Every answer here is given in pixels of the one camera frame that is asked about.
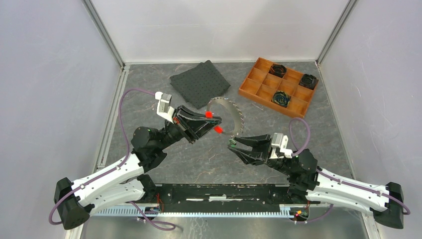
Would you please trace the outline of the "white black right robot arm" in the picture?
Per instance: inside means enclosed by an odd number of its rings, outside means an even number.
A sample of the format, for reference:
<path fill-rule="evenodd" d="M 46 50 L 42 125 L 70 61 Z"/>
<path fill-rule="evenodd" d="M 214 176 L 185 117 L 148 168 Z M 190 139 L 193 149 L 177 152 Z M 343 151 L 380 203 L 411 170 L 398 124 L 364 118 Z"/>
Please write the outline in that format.
<path fill-rule="evenodd" d="M 227 147 L 247 165 L 266 165 L 288 177 L 287 195 L 291 202 L 321 202 L 365 213 L 375 222 L 394 229 L 404 228 L 401 185 L 368 184 L 346 178 L 318 166 L 309 149 L 287 148 L 289 138 L 282 133 L 234 137 Z"/>

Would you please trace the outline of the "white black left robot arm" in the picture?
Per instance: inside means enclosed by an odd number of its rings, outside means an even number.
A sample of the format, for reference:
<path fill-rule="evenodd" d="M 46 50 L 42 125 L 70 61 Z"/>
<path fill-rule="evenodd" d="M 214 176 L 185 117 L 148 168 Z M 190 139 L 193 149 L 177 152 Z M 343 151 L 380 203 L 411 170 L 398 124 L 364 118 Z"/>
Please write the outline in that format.
<path fill-rule="evenodd" d="M 65 230 L 120 203 L 140 199 L 152 202 L 156 189 L 146 184 L 150 179 L 146 172 L 161 164 L 167 156 L 164 150 L 182 139 L 195 143 L 222 122 L 211 112 L 200 114 L 184 105 L 158 106 L 157 115 L 165 120 L 164 127 L 138 127 L 127 142 L 127 153 L 122 159 L 83 178 L 71 181 L 64 177 L 56 183 L 51 214 L 58 212 L 59 224 Z"/>

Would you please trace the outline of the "large metal keyring red grip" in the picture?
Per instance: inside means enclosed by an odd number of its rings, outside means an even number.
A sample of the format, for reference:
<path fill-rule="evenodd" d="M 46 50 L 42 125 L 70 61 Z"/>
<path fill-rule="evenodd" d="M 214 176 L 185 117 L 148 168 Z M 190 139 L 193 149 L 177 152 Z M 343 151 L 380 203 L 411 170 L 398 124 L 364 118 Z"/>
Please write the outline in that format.
<path fill-rule="evenodd" d="M 237 104 L 229 98 L 215 97 L 208 102 L 207 111 L 210 111 L 213 105 L 223 106 L 230 113 L 234 122 L 234 129 L 231 131 L 223 130 L 222 134 L 232 137 L 241 135 L 244 130 L 244 115 Z"/>

